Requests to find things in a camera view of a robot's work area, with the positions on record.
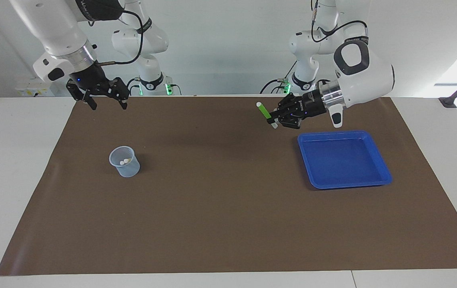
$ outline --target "white table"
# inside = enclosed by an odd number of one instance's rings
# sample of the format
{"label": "white table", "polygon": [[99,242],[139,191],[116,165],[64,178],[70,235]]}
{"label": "white table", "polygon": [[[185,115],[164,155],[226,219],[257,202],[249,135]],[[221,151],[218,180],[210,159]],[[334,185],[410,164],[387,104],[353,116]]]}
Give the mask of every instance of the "white table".
{"label": "white table", "polygon": [[[457,210],[457,110],[434,99],[393,101]],[[0,98],[0,260],[74,104],[71,98]],[[4,286],[449,288],[457,287],[457,269],[0,277]]]}

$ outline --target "blue tray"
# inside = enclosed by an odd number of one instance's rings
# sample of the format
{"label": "blue tray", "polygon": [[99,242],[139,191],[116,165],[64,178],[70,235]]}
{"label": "blue tray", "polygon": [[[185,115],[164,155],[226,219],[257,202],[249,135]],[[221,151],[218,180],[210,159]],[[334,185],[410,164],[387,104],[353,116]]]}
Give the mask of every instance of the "blue tray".
{"label": "blue tray", "polygon": [[298,137],[312,185],[319,189],[379,186],[392,182],[366,131],[305,133]]}

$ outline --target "marker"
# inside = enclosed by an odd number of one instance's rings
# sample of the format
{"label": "marker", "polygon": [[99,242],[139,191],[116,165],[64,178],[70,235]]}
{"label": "marker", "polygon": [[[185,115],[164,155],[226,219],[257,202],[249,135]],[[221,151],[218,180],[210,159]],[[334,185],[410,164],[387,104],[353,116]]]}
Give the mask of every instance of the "marker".
{"label": "marker", "polygon": [[[260,112],[262,113],[262,115],[264,115],[264,117],[266,117],[266,119],[271,118],[271,115],[269,114],[269,112],[266,110],[266,108],[264,107],[264,105],[261,102],[257,102],[257,108],[259,108]],[[278,128],[278,124],[276,124],[276,123],[272,123],[271,126],[275,129]]]}

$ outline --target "brown table mat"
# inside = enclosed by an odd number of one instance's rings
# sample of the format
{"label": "brown table mat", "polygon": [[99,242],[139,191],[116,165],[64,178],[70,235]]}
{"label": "brown table mat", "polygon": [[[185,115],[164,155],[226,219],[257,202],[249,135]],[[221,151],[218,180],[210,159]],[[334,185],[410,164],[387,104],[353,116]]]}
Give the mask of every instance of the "brown table mat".
{"label": "brown table mat", "polygon": [[[393,176],[319,191],[300,133],[272,129],[278,98],[99,98],[77,104],[0,264],[0,275],[457,268],[457,212],[388,99],[346,110]],[[117,146],[141,172],[118,175]]]}

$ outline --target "plastic cup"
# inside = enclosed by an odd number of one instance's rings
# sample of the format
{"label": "plastic cup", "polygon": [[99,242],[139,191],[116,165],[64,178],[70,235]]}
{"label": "plastic cup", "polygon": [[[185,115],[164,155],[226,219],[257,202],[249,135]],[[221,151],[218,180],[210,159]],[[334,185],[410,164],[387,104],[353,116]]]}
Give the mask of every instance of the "plastic cup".
{"label": "plastic cup", "polygon": [[[131,161],[127,164],[120,165],[120,162],[124,161],[124,159],[131,159]],[[129,146],[120,146],[113,150],[109,155],[109,162],[115,166],[122,177],[132,177],[139,171],[138,159],[136,159],[134,150]]]}

